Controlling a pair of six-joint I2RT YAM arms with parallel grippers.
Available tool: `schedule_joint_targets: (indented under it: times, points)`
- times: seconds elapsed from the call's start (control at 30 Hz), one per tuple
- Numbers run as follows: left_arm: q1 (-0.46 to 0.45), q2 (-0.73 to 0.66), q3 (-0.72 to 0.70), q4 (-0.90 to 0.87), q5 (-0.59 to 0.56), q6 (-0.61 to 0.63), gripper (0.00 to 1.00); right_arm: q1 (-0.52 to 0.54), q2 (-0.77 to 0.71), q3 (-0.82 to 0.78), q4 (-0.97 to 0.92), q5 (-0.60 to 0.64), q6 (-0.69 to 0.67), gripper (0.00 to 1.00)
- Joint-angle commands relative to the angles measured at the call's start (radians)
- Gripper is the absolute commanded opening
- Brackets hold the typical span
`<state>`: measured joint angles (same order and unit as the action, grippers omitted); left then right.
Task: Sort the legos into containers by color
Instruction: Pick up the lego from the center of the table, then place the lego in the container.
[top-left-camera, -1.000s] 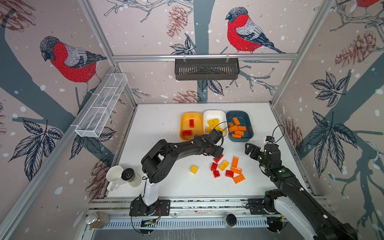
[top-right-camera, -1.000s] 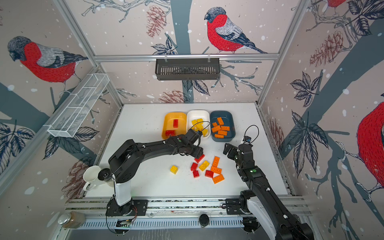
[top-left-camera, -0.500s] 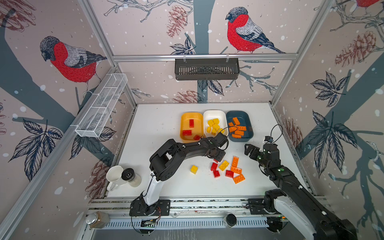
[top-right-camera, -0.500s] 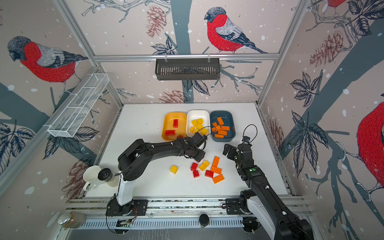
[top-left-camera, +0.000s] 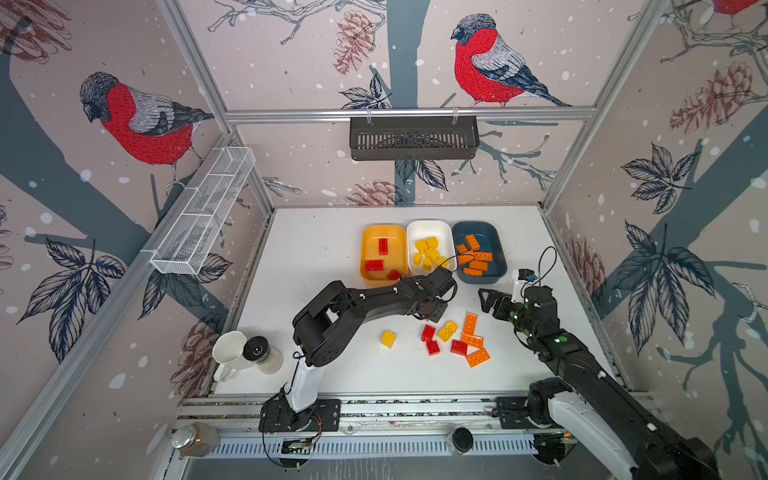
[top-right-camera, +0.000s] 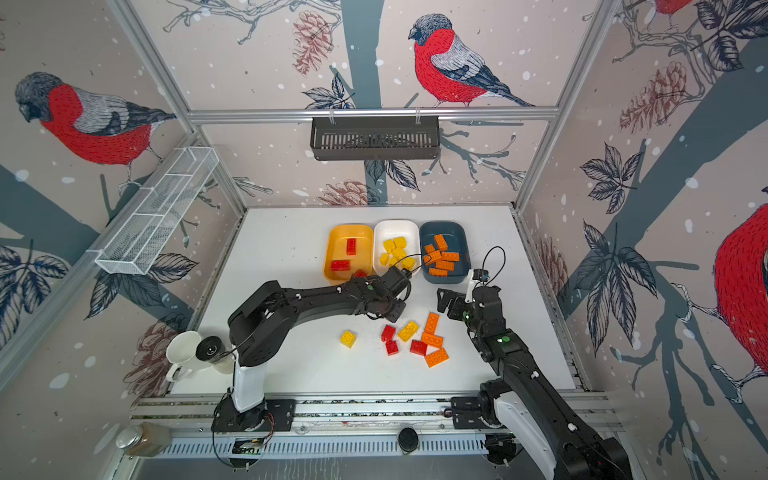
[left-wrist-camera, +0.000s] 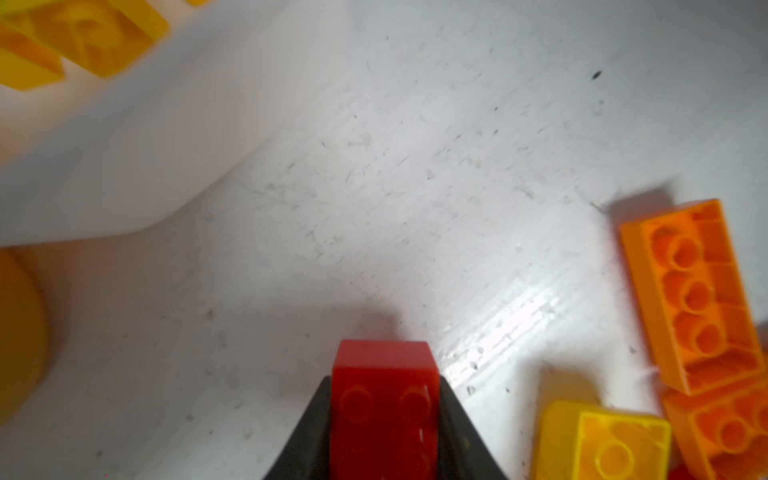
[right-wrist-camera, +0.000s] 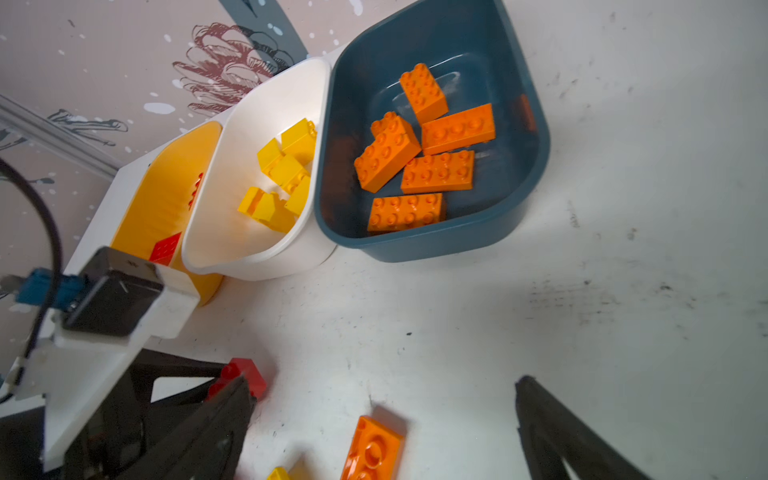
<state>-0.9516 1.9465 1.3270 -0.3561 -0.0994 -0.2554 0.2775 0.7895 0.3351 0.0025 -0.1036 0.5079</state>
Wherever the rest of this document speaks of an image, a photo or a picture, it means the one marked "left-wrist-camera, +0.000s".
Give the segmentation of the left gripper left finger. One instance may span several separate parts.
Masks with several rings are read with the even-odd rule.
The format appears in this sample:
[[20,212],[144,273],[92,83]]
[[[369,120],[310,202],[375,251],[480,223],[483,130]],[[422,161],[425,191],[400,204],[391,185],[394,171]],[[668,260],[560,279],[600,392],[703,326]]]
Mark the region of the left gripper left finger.
[[264,480],[330,478],[331,377],[324,377]]

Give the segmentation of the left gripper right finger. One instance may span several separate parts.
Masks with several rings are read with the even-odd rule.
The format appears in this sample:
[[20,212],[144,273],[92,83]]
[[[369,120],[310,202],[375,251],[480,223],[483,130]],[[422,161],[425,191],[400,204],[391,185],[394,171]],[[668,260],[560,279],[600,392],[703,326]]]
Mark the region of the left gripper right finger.
[[437,478],[507,480],[445,377],[440,377]]

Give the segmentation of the red lego brick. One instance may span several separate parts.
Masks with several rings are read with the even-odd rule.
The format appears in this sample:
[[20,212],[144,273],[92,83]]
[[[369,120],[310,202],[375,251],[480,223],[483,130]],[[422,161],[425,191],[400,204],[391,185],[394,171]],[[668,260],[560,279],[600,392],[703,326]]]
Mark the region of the red lego brick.
[[435,479],[440,375],[424,341],[340,342],[331,374],[330,477]]

